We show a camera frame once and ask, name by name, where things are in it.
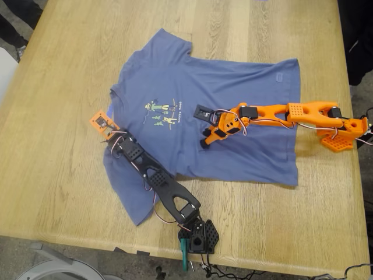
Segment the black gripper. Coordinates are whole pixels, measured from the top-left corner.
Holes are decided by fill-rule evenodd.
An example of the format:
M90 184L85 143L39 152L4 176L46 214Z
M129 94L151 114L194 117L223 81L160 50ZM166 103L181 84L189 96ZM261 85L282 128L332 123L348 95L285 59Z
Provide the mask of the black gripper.
M108 148L115 158L119 158L122 155L126 158L135 158L138 154L137 140L128 131L111 131L105 141L108 143Z

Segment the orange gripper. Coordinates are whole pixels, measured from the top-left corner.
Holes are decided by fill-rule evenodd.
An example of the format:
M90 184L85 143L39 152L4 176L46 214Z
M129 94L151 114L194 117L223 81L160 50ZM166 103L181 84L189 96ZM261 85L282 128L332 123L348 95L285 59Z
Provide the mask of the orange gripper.
M209 149L214 141L223 140L240 131L244 136L247 135L248 111L246 109L220 109L216 113L219 115L217 127L210 125L202 132L205 136L200 140L203 149Z

